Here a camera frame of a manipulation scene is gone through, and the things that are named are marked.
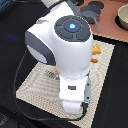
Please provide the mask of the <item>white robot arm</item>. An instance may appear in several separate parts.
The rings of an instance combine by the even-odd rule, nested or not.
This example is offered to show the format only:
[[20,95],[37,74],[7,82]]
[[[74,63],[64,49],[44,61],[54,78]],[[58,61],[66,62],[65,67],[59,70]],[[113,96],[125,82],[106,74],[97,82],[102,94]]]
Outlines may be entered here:
[[93,36],[79,9],[64,0],[39,18],[25,32],[25,44],[38,61],[59,69],[59,98],[67,114],[77,115],[83,102],[89,103],[87,87]]

